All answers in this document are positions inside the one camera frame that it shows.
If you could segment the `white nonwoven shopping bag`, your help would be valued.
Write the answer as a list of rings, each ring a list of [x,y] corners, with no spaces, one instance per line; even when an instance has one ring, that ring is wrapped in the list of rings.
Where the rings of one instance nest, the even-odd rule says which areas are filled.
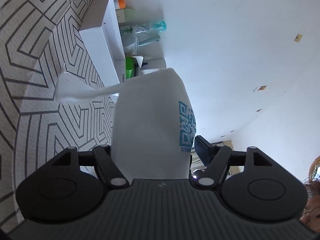
[[[129,181],[187,179],[196,120],[185,86],[171,68],[95,89],[62,72],[54,99],[79,105],[117,94],[111,159]]]

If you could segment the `green plastic case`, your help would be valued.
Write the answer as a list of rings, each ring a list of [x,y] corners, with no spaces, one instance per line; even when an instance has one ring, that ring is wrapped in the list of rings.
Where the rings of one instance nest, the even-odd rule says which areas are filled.
[[[139,75],[139,64],[136,58],[127,56],[125,59],[125,77],[131,79]]]

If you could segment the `green white small container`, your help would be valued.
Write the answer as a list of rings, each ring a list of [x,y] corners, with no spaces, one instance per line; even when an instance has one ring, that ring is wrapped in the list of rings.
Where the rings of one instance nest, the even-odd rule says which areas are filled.
[[[118,23],[125,23],[134,20],[136,12],[131,8],[117,9],[116,16]]]

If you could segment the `teal spray bottle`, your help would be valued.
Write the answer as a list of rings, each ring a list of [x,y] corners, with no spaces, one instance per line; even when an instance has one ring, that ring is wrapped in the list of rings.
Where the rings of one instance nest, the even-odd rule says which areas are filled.
[[[165,21],[159,23],[142,23],[135,25],[122,25],[119,27],[121,34],[142,34],[142,33],[151,33],[151,32],[163,32],[166,31],[167,24]]]

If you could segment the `orange lid cream jar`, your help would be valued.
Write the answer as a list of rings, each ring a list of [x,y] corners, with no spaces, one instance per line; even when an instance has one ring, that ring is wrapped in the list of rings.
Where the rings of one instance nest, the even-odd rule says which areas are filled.
[[[119,9],[124,9],[126,7],[125,0],[118,0]]]

